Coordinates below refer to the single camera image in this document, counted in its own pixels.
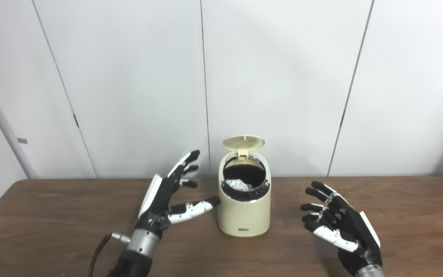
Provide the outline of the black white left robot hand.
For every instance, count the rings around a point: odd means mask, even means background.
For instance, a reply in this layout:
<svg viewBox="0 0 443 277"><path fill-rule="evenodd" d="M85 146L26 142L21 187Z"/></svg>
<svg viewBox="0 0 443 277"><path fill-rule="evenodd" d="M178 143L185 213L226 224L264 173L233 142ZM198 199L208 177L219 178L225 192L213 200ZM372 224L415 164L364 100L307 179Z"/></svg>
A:
<svg viewBox="0 0 443 277"><path fill-rule="evenodd" d="M135 229L162 237L162 233L172 224L185 222L211 211L220 204L218 196L205 200L194 201L179 205L170 205L171 197L182 187L197 188L198 183L185 176L198 170L194 162L198 159L200 150L189 152L181 158L166 176L156 174L138 214Z"/></svg>

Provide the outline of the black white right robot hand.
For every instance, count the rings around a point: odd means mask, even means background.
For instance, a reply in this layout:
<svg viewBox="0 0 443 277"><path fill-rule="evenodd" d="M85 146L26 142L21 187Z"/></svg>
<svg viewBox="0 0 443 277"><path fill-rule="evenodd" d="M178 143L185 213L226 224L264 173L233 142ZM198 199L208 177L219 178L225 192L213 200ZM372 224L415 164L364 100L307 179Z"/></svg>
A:
<svg viewBox="0 0 443 277"><path fill-rule="evenodd" d="M337 247L338 259L353 277L385 277L380 239L364 211L355 210L340 193L313 181L305 193L323 204L305 203L304 227L313 235Z"/></svg>

